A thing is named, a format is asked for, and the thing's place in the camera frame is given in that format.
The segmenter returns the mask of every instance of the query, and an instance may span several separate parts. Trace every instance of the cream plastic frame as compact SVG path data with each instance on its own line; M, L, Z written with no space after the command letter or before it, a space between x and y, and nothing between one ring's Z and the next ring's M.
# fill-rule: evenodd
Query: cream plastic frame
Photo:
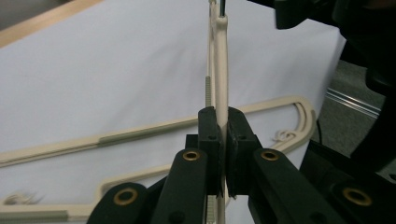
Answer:
M207 92L211 99L209 105L217 109L218 125L225 137L228 118L228 62L227 62L227 17L219 17L219 7L216 1L209 0L209 38L208 38L208 72L209 86L212 91ZM281 107L295 105L299 114L299 123L294 131L283 131L276 138L273 149L290 152L305 143L314 131L315 112L305 98L298 96L282 97L254 105L246 105L239 109L248 114ZM77 152L96 147L105 147L126 141L152 136L154 134L170 132L176 129L190 127L197 123L197 117L175 119L149 125L145 127L124 130L115 133L95 135L56 144L40 147L29 147L10 152L0 153L0 167L5 167L21 162L35 161L48 157L59 156L66 153ZM169 172L170 164L153 167L140 172L121 175L104 180L97 188L95 200L91 204L7 204L8 199L0 202L0 223L17 221L26 222L51 222L51 221L86 221L93 208L103 197L107 189L124 182L136 182L155 175L164 175ZM217 201L218 207L213 209L213 216L217 223L225 223L225 205L228 199Z
M276 142L270 148L277 149L282 152L290 152L295 148L306 143L311 137L315 127L315 112L312 109L311 104L300 96L287 96L276 98L274 100L260 102L254 105L246 105L239 107L242 112L254 113L260 112L266 109L273 109L281 106L295 105L299 113L299 122L296 130L291 131L293 134L290 138L286 138L285 141ZM181 125L185 127L185 119L181 119L183 122ZM187 119L190 122L196 123L197 118ZM172 122L165 122L173 129L177 128L176 124ZM147 136L147 129L138 128L135 129L134 133L131 133L135 137ZM14 223L20 221L20 223L27 223L28 221L37 221L38 219L42 222L51 222L54 220L58 221L86 221L92 212L92 209L100 201L106 189L116 186L124 182L134 182L144 178L153 177L155 175L164 175L169 171L170 165L153 167L140 172L121 175L114 178L104 180L99 184L95 193L95 201L91 204L5 204L7 199L4 199L0 203L0 223L8 223L12 220Z

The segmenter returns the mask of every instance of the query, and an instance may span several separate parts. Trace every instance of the curved plastic strip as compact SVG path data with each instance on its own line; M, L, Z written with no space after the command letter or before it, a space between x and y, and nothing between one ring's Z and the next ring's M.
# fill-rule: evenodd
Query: curved plastic strip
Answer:
M312 135L315 126L315 113L311 105L303 97L289 96L281 97L270 101L257 103L254 105L246 105L239 109L248 114L263 111L265 109L277 108L286 105L295 105L299 112L299 124L293 135L285 141L278 141L271 146L283 152L290 152L301 144L305 143ZM153 177L155 175L163 175L169 172L170 164L165 166L153 167L140 172L121 175L109 178L103 181L97 188L95 193L95 202L92 204L58 204L58 205L41 205L41 204L6 204L7 199L0 203L0 223L20 221L26 223L28 221L51 222L59 221L86 221L90 216L93 208L100 201L105 191L113 186L124 182L134 182L141 179Z
M293 131L295 136L289 139L289 141L280 141L272 146L274 149L278 149L287 153L291 148L296 148L304 141L307 141L314 131L315 112L312 109L312 106L305 100L305 98L300 96L287 96L276 98L270 101L264 101L254 105L242 106L239 107L239 109L242 112L248 114L265 109L280 107L283 105L296 105L300 115L299 127L297 130ZM28 147L9 152L2 152L0 153L0 167L22 162L36 161L96 147L106 147L118 143L133 141L135 139L141 139L143 137L149 137L155 134L187 128L196 125L197 122L197 116L193 116L184 119L174 119L140 128L124 130L116 133L100 134L40 147Z

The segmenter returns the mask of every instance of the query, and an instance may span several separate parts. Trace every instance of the black metal bracket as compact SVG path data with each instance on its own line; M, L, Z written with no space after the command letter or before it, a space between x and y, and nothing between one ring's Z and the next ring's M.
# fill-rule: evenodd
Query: black metal bracket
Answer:
M187 135L185 149L176 154L168 177L148 189L134 183L112 188L88 223L205 223L206 196L223 194L223 172L231 197L248 195L255 223L375 223L350 219L360 215L349 207L342 213L334 209L335 204L345 206L332 199L340 199L346 186L331 186L338 196L324 197L283 153L262 148L241 111L229 108L225 144L213 107L202 109L198 120L198 134Z

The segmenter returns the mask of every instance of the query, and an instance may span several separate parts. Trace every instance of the gray floor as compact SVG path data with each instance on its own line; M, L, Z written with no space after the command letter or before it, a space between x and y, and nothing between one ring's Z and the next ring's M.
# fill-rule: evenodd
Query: gray floor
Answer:
M0 30L58 7L70 0L0 0Z
M385 97L365 86L365 70L364 67L340 61L329 88L380 109ZM375 118L326 97L318 121L322 132L322 144L349 157L369 132ZM318 129L312 140L319 141ZM396 183L390 177L396 174L396 161L379 174Z

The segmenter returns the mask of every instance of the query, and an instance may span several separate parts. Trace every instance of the white fabric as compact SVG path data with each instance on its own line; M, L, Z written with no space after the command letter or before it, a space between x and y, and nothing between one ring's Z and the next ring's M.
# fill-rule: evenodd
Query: white fabric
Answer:
M275 29L274 12L228 1L230 106L284 95L318 113L344 39L305 21ZM0 49L0 150L108 133L197 114L205 106L208 2L105 0ZM293 107L248 116L264 146L294 129ZM0 169L3 199L90 203L104 178L170 163L196 128ZM304 147L288 156L299 166ZM253 223L232 203L227 223Z

